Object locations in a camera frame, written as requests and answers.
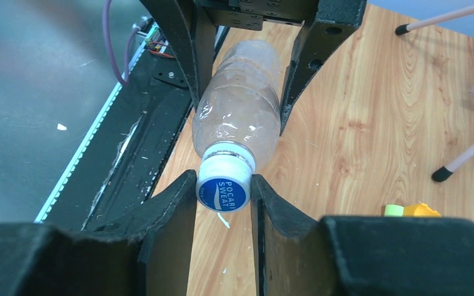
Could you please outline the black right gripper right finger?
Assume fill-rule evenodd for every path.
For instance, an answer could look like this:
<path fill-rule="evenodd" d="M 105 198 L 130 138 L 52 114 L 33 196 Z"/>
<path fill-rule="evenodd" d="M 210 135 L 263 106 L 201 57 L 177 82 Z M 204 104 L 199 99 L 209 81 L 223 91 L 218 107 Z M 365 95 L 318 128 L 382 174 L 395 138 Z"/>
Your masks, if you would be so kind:
<path fill-rule="evenodd" d="M 474 222 L 324 216 L 251 179 L 258 295 L 474 295 Z"/>

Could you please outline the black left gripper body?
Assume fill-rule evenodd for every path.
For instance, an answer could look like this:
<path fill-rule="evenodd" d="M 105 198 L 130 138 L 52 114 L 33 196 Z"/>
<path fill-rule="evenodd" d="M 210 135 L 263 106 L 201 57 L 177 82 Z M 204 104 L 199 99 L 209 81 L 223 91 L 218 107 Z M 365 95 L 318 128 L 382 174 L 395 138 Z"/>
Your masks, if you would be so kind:
<path fill-rule="evenodd" d="M 264 22 L 302 26 L 313 16 L 318 1 L 308 0 L 220 0 L 200 1 L 217 26 L 260 31 Z"/>

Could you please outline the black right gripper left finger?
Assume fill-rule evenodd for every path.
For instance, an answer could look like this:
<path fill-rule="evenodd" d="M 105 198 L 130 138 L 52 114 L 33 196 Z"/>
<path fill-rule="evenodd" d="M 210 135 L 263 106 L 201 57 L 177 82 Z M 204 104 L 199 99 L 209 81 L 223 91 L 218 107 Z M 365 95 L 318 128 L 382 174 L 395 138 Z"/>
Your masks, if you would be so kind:
<path fill-rule="evenodd" d="M 0 295 L 185 295 L 196 173 L 96 228 L 0 223 Z"/>

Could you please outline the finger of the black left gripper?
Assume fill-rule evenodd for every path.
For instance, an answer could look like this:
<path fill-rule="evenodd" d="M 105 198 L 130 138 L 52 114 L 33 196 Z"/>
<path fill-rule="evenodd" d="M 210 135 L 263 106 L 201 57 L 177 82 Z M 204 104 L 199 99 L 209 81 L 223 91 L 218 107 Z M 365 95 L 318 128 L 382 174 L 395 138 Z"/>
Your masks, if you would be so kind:
<path fill-rule="evenodd" d="M 200 1 L 140 0 L 169 40 L 197 107 L 212 77 L 216 28 Z"/>
<path fill-rule="evenodd" d="M 331 55 L 361 26 L 367 1 L 315 1 L 294 40 L 281 96 L 281 132 L 305 88 Z"/>

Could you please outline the blue Pocari Sweat cap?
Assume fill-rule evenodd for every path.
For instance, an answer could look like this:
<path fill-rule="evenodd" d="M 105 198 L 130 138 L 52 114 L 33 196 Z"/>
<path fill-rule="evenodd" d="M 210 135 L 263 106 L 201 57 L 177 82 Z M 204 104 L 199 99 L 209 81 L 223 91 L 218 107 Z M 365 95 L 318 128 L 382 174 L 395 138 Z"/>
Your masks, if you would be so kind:
<path fill-rule="evenodd" d="M 240 158 L 215 155 L 202 161 L 196 182 L 198 201 L 209 210 L 229 213 L 250 200 L 252 170 Z"/>

